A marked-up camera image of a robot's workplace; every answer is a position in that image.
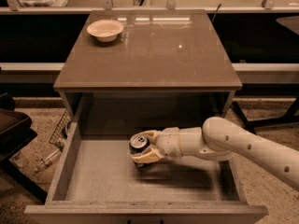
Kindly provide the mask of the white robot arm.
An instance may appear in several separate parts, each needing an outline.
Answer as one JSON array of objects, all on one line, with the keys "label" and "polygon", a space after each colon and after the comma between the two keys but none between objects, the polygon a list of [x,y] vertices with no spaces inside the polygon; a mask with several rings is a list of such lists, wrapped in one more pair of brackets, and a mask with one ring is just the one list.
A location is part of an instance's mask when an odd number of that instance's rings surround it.
[{"label": "white robot arm", "polygon": [[140,167],[186,156],[227,161],[236,153],[299,189],[299,151],[250,133],[221,117],[206,119],[200,127],[137,133],[131,137],[129,148],[132,161]]}]

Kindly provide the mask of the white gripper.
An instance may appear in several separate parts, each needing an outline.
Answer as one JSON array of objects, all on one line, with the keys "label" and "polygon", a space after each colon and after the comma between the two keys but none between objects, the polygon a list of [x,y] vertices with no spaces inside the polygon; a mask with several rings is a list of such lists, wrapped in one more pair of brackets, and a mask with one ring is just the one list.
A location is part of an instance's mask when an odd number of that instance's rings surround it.
[{"label": "white gripper", "polygon": [[166,128],[162,131],[149,130],[141,133],[154,145],[149,145],[140,153],[132,154],[131,159],[137,164],[154,163],[167,158],[181,158],[182,154],[179,146],[179,128]]}]

